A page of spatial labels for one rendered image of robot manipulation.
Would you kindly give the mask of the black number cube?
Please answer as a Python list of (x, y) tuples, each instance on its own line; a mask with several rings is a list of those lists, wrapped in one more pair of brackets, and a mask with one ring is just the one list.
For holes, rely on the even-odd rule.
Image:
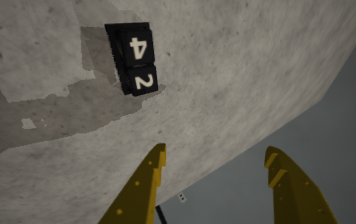
[(156, 66), (152, 63), (126, 66), (122, 65), (127, 87), (136, 97), (158, 91)]
[(121, 61), (126, 66), (155, 62), (151, 29), (123, 29), (114, 31)]

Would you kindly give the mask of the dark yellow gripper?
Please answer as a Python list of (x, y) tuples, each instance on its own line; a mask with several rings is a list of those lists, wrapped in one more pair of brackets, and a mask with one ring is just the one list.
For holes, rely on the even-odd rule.
[[(146, 155), (98, 224), (154, 224), (166, 144)], [(338, 224), (319, 187), (282, 150), (268, 146), (264, 167), (273, 189), (274, 224)]]

